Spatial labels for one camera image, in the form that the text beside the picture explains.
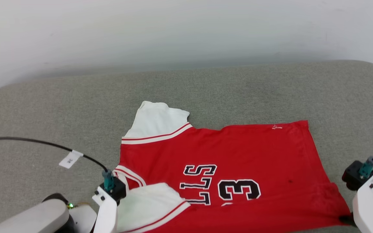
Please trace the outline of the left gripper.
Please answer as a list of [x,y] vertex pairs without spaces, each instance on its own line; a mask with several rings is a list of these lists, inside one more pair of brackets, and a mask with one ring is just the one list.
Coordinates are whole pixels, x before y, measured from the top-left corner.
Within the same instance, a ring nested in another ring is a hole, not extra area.
[[92,233],[94,230],[97,214],[90,205],[75,205],[69,209],[73,218],[75,233]]

